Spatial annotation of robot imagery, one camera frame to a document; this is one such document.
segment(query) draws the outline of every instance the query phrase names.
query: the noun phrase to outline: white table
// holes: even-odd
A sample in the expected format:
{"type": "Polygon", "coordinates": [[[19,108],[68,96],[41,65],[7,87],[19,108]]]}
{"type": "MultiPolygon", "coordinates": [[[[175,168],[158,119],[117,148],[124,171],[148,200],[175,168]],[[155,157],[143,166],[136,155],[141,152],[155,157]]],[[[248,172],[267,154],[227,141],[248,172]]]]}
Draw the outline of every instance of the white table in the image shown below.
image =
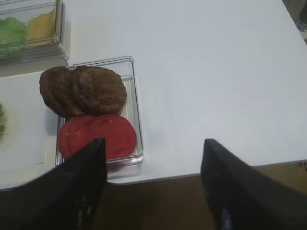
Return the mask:
{"type": "Polygon", "coordinates": [[[206,138],[252,166],[307,159],[307,47],[281,0],[64,2],[70,64],[135,61],[145,159],[110,182],[198,174],[206,138]]]}

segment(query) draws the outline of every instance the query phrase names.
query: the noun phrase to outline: burger patty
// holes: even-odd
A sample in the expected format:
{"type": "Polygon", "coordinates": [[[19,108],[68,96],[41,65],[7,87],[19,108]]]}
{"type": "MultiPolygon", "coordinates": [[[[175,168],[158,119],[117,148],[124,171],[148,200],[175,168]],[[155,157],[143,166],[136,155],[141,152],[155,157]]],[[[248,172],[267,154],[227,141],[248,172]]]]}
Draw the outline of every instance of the burger patty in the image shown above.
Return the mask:
{"type": "Polygon", "coordinates": [[[127,99],[120,75],[100,67],[54,67],[39,83],[45,104],[62,117],[118,114],[127,99]]]}
{"type": "Polygon", "coordinates": [[[120,75],[100,67],[78,67],[73,77],[77,104],[90,114],[118,114],[127,99],[120,75]]]}
{"type": "Polygon", "coordinates": [[[65,67],[54,67],[40,77],[40,93],[45,104],[61,117],[83,115],[73,102],[69,91],[71,72],[65,67]]]}

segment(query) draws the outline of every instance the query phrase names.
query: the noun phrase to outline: tomato slice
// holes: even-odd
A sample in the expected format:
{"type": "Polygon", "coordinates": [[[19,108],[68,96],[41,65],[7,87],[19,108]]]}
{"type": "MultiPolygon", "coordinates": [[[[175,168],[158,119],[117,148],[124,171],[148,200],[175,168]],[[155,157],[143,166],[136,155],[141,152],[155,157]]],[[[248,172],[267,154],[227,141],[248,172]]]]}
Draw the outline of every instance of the tomato slice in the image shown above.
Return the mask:
{"type": "Polygon", "coordinates": [[[106,140],[106,159],[131,155],[137,144],[130,122],[119,115],[78,116],[64,124],[59,133],[59,150],[67,159],[94,138],[106,140]]]}
{"type": "Polygon", "coordinates": [[[130,122],[119,115],[101,115],[90,125],[93,138],[105,138],[106,159],[131,155],[136,147],[136,132],[130,122]]]}
{"type": "Polygon", "coordinates": [[[68,144],[68,135],[70,132],[71,123],[66,122],[59,131],[58,149],[62,156],[71,156],[72,152],[68,144]]]}
{"type": "Polygon", "coordinates": [[[72,119],[71,128],[68,135],[68,144],[72,154],[82,149],[93,139],[89,125],[95,119],[95,116],[77,116],[72,119]]]}
{"type": "Polygon", "coordinates": [[[75,141],[73,141],[73,144],[71,144],[73,138],[76,138],[77,140],[80,140],[82,138],[80,135],[76,137],[80,133],[78,129],[81,130],[81,134],[83,134],[84,136],[84,131],[83,131],[84,123],[88,123],[89,120],[94,118],[95,117],[91,115],[77,116],[70,119],[63,125],[63,127],[59,132],[58,146],[59,146],[59,151],[64,159],[67,159],[70,156],[72,156],[74,153],[76,153],[78,150],[80,150],[83,146],[85,146],[89,142],[87,141],[86,138],[84,141],[81,140],[79,143],[76,142],[77,145],[75,141]]]}

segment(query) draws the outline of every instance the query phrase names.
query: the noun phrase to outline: green lettuce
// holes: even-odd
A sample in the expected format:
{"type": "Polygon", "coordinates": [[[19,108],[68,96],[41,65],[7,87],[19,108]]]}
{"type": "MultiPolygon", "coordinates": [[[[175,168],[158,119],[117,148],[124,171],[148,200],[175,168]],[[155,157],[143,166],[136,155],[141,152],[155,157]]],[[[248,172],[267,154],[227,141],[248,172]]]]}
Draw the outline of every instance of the green lettuce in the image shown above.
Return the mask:
{"type": "Polygon", "coordinates": [[[21,50],[24,45],[6,46],[9,43],[26,40],[27,26],[16,18],[7,17],[0,20],[0,54],[21,50]]]}

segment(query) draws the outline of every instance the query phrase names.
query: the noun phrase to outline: brown floor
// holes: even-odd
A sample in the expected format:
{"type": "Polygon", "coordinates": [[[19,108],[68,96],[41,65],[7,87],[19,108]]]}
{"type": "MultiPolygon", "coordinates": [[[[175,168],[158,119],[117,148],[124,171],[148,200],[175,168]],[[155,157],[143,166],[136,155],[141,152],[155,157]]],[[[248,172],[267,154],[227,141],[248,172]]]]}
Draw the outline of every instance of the brown floor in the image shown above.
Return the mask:
{"type": "MultiPolygon", "coordinates": [[[[306,0],[288,0],[296,22],[306,0]]],[[[299,163],[263,166],[262,173],[307,194],[307,173],[299,163]]],[[[199,176],[126,186],[108,184],[95,230],[214,230],[199,176]]]]}

